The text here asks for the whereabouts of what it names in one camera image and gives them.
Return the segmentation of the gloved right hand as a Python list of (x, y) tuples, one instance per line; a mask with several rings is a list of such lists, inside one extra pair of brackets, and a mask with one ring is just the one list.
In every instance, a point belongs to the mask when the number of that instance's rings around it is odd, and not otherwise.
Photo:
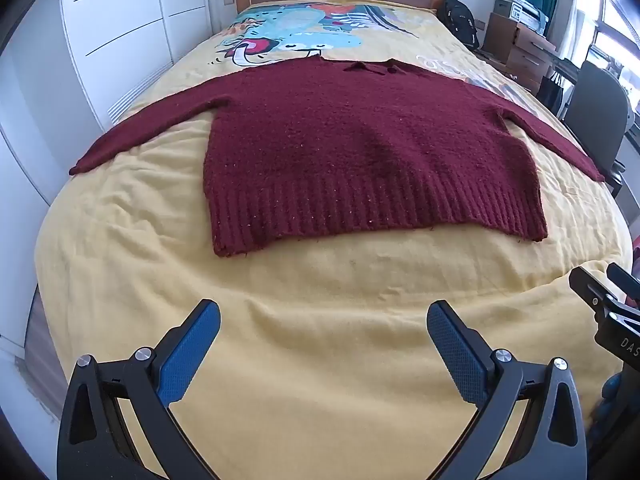
[(591, 428), (598, 426), (603, 419), (608, 417), (610, 411), (612, 411), (618, 390), (620, 390), (621, 381), (622, 374), (616, 373), (609, 377), (603, 384), (601, 389), (601, 399), (594, 406), (590, 414)]

